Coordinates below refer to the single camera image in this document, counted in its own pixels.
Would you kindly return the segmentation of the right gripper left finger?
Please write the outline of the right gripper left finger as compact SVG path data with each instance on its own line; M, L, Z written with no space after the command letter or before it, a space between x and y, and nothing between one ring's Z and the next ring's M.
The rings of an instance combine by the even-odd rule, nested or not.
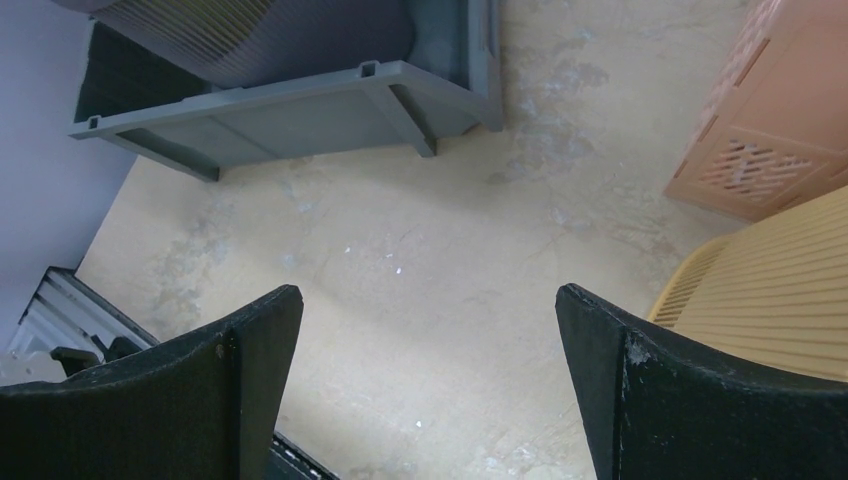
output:
M260 479L304 302L281 286L66 380L1 390L5 479Z

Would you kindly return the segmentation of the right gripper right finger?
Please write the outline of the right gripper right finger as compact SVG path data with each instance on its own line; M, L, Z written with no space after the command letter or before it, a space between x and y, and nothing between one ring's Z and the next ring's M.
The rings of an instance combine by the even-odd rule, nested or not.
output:
M843 479L845 384L759 365L576 284L555 310L600 479Z

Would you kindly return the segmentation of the yellow mesh basket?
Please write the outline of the yellow mesh basket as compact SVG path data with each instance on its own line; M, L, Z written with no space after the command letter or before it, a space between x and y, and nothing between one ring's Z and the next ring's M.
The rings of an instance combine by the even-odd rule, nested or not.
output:
M847 190L703 244L649 321L748 361L847 379Z

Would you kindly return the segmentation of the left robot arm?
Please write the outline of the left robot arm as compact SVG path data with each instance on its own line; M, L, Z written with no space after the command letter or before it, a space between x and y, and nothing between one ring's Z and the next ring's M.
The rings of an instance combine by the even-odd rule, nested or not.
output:
M57 346L50 351L10 351L1 355L1 386L32 382L60 383L81 371L142 351L125 336L106 345L94 335L89 337L93 350Z

